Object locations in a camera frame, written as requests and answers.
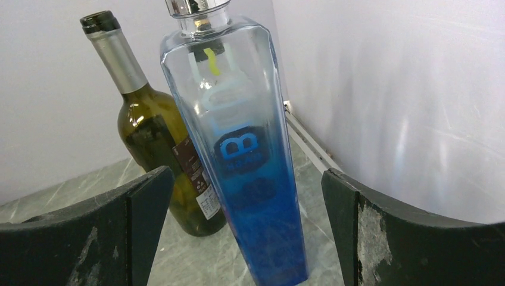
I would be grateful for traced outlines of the dark green wine bottle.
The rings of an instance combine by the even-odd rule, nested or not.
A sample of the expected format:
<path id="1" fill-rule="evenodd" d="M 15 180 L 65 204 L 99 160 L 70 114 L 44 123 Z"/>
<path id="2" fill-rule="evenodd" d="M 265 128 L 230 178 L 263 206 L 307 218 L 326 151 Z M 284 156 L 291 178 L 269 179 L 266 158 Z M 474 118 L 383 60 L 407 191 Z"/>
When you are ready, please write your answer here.
<path id="1" fill-rule="evenodd" d="M 151 87 L 110 10 L 86 15 L 80 24 L 122 96 L 117 128 L 127 150 L 146 172 L 172 170 L 169 209 L 187 234 L 215 234 L 226 218 L 173 97 Z"/>

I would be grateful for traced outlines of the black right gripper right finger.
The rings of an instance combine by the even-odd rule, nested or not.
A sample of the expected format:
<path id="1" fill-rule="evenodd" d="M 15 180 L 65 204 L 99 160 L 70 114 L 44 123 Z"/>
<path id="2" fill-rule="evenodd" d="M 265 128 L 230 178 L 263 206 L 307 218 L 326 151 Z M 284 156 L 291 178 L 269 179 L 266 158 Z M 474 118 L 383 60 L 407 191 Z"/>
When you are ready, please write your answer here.
<path id="1" fill-rule="evenodd" d="M 427 212 L 334 168 L 321 186 L 345 285 L 504 284 L 504 223 Z"/>

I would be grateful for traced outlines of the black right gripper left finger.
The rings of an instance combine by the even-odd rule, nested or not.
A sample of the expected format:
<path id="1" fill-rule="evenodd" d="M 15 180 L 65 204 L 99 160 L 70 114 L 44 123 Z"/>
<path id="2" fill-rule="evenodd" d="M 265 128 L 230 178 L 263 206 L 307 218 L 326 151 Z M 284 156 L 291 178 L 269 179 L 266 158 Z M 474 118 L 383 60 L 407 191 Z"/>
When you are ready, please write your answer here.
<path id="1" fill-rule="evenodd" d="M 167 166 L 21 223 L 1 224 L 2 285 L 147 285 L 169 209 Z"/>

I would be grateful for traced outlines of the blue boxed bottle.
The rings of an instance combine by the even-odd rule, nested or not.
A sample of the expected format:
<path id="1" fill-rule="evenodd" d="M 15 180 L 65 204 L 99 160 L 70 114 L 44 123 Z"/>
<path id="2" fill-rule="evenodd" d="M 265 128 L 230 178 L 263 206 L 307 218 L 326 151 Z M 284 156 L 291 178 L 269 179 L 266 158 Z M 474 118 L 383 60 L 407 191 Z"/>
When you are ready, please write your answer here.
<path id="1" fill-rule="evenodd" d="M 269 30 L 228 1 L 167 1 L 170 91 L 257 285 L 308 279 L 294 167 Z"/>

